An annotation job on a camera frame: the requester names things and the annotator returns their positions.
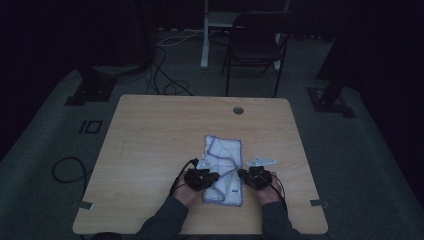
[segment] gray carpet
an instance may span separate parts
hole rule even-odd
[[[190,33],[171,32],[160,36],[173,34]],[[226,38],[218,34],[211,38],[226,42]],[[359,94],[348,88],[342,93],[357,118],[316,113],[311,105],[306,88],[324,88],[328,84],[315,77],[330,48],[331,43],[322,40],[290,42],[277,95],[291,103],[318,193],[330,204],[324,210],[329,236],[334,240],[424,239],[423,209]],[[224,95],[225,76],[220,74],[220,68],[225,47],[211,44],[209,68],[205,70],[200,69],[202,42],[199,39],[188,39],[164,49],[167,56],[161,67],[173,80],[189,83],[188,89],[194,95]],[[163,56],[158,50],[155,62],[159,64]],[[104,66],[99,70],[108,74],[123,71]],[[52,166],[62,158],[73,156],[80,158],[87,169],[92,169],[120,96],[156,94],[148,87],[153,73],[122,77],[109,102],[89,102],[80,107],[64,106],[81,81],[76,71],[57,85],[0,163],[1,240],[80,239],[72,232],[72,224],[82,197],[83,181],[61,184],[53,179]],[[262,75],[261,69],[240,68],[233,71],[233,76],[231,96],[269,97],[276,72],[269,70]],[[156,80],[161,91],[169,82],[161,74]],[[100,120],[103,125],[99,133],[80,133],[84,121]],[[81,169],[76,162],[69,161],[58,167],[57,174],[71,179],[80,176]],[[327,236],[308,237],[328,239]],[[209,239],[236,238],[209,236]]]

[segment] white desk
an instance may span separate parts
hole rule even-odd
[[[233,113],[244,108],[242,115]],[[304,234],[327,232],[309,164],[285,99],[124,95],[119,101],[73,230],[136,233],[162,205],[184,164],[213,134],[242,141],[244,168],[256,155],[276,159],[267,169],[284,184],[289,219]],[[243,186],[243,205],[190,208],[181,234],[261,234],[261,211]]]

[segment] chair leg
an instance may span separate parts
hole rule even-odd
[[[262,74],[266,73],[266,70],[268,70],[268,68],[269,68],[272,64],[273,64],[272,62],[268,63],[268,65],[266,65],[265,69],[262,71]]]
[[[277,82],[275,83],[274,94],[272,95],[273,98],[275,98],[277,96],[278,86],[280,85],[281,74],[283,72],[284,59],[285,59],[285,56],[286,56],[286,49],[287,48],[284,47],[283,54],[281,55],[280,69],[278,70]]]
[[[224,58],[224,63],[222,64],[222,68],[221,68],[221,74],[224,73],[224,68],[225,68],[225,64],[227,63],[227,58],[228,58],[228,48],[225,51],[225,58]]]
[[[231,56],[227,56],[227,84],[225,86],[225,96],[228,97],[228,90],[230,88],[230,69],[231,69]]]

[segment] folded cloth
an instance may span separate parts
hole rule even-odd
[[[205,203],[241,206],[243,194],[241,179],[237,170],[242,167],[241,140],[220,139],[216,136],[205,137],[206,159],[213,165],[211,172],[220,175],[203,194]]]

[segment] sleeve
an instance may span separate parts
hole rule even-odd
[[[264,240],[300,240],[304,239],[288,218],[283,204],[272,202],[262,206],[262,234]]]
[[[172,196],[168,196],[156,212],[147,219],[133,240],[174,239],[181,231],[188,208]]]

